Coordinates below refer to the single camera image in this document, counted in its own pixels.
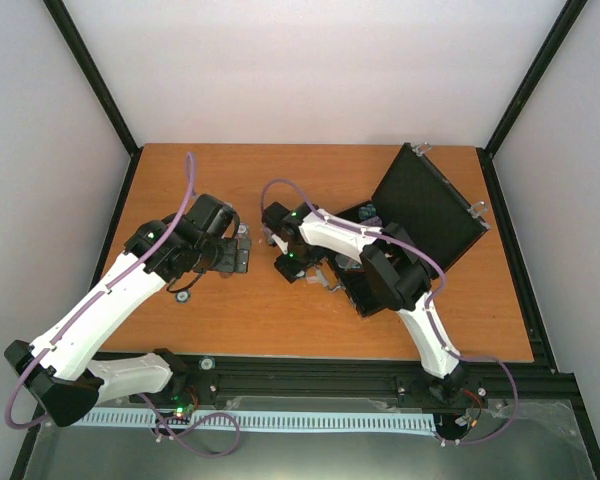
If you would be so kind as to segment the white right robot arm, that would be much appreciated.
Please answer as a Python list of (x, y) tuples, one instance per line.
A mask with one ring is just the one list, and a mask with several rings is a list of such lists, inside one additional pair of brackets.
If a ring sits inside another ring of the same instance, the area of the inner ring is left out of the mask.
[(281, 251), (274, 266), (288, 282), (328, 252), (360, 264), (372, 295), (397, 313), (411, 335), (423, 370), (440, 381), (460, 378), (460, 353), (433, 304), (432, 274), (443, 271), (410, 244), (401, 227), (357, 224), (306, 203), (289, 210), (274, 202), (261, 211), (261, 221), (268, 241)]

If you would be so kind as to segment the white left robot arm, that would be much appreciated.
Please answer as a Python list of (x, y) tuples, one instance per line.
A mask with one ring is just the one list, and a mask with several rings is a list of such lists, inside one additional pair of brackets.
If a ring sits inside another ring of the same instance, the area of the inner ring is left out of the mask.
[(70, 426), (97, 405), (140, 393), (181, 400), (188, 369), (171, 351), (108, 361), (94, 356), (134, 310), (184, 274), (246, 273), (249, 248), (239, 226), (238, 213), (208, 194), (141, 225), (106, 275), (62, 320), (30, 343), (13, 341), (4, 356), (45, 418)]

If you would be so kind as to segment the black poker set case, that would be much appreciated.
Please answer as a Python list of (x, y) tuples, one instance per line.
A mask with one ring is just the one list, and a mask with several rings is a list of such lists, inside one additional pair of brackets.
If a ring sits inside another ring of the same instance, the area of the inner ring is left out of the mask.
[[(373, 217), (362, 220), (360, 207)], [(448, 271), (490, 229), (486, 220), (424, 154), (403, 144), (376, 190), (367, 200), (337, 216), (354, 223), (404, 228), (414, 246)]]

